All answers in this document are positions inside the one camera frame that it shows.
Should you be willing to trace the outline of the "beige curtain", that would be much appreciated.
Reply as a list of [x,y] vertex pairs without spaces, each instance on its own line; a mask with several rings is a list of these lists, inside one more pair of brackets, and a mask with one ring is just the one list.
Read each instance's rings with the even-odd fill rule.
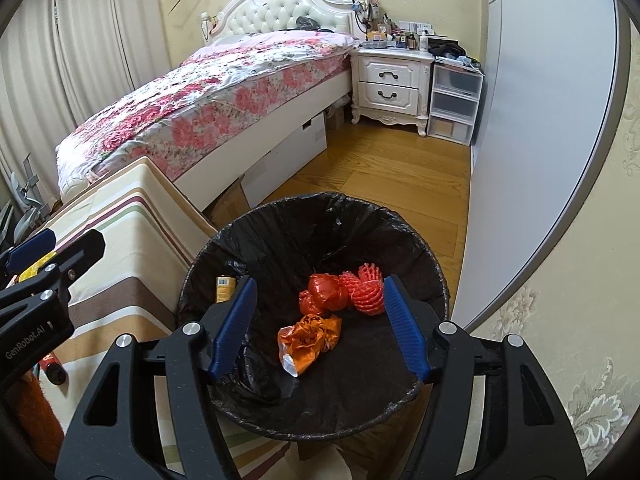
[[1,174],[30,162],[58,199],[55,148],[169,70],[160,0],[23,0],[1,36]]

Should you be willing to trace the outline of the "black lined trash bin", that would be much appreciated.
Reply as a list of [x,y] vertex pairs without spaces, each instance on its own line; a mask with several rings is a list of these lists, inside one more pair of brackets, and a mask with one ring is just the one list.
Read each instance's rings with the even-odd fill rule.
[[216,307],[223,278],[251,278],[257,304],[230,372],[209,390],[213,406],[256,434],[294,441],[347,437],[401,410],[421,384],[387,316],[392,275],[448,316],[432,248],[383,206],[338,193],[293,196],[219,230],[186,274],[178,321]]

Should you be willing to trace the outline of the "red foam net bottle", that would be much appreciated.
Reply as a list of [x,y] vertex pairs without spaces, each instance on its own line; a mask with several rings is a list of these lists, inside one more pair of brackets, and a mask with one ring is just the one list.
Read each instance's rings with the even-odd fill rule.
[[384,312],[383,275],[375,264],[363,263],[357,273],[343,272],[338,278],[357,311],[370,316]]

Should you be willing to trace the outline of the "white cardboard box under bed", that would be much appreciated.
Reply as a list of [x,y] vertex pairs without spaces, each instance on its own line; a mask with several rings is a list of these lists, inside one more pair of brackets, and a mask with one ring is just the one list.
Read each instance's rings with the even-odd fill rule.
[[318,114],[247,170],[241,186],[248,204],[258,206],[325,149],[326,122],[324,115]]

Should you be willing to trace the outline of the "white sliding wardrobe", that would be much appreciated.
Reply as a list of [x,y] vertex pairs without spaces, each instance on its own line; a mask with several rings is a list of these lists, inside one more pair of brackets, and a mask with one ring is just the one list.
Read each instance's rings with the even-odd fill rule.
[[472,330],[550,255],[596,182],[622,114],[630,21],[620,0],[497,0],[452,318]]

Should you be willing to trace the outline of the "white two-drawer nightstand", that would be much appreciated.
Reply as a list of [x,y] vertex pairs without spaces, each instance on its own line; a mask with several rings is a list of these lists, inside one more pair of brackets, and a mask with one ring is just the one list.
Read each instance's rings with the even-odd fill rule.
[[433,55],[406,49],[350,52],[352,123],[367,117],[386,126],[413,126],[426,136]]

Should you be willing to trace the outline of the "orange foil wrapper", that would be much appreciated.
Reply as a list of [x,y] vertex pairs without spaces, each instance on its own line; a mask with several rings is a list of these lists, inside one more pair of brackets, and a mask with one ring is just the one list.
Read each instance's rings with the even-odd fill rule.
[[340,340],[342,320],[335,315],[305,315],[291,326],[278,331],[279,358],[283,369],[297,378],[318,359],[331,351]]

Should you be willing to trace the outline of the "clear plastic drawer unit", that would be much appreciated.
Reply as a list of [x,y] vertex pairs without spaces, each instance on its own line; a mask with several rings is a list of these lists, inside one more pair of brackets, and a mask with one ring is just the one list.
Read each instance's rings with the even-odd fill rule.
[[426,134],[470,146],[484,74],[476,67],[437,61],[433,65]]

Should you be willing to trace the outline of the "red plastic wrapper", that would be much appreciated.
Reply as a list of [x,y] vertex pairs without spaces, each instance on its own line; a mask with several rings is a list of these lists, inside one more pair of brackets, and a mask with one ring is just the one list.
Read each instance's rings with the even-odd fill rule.
[[333,274],[312,274],[307,288],[298,295],[299,310],[303,315],[330,315],[347,308],[349,304],[347,288]]

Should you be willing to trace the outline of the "grey desk chair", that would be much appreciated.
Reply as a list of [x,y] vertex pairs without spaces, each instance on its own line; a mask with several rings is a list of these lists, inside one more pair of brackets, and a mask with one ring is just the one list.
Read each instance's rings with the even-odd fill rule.
[[16,246],[27,240],[50,216],[51,208],[43,199],[39,178],[32,170],[30,154],[24,159],[26,181],[21,184],[16,173],[10,177],[11,198],[1,209],[1,244]]

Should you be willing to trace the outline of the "white bed with floral quilt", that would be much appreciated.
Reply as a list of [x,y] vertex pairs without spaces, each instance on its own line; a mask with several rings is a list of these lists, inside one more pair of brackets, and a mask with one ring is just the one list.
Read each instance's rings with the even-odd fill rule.
[[69,202],[145,157],[205,208],[352,88],[352,0],[231,0],[207,44],[58,144]]

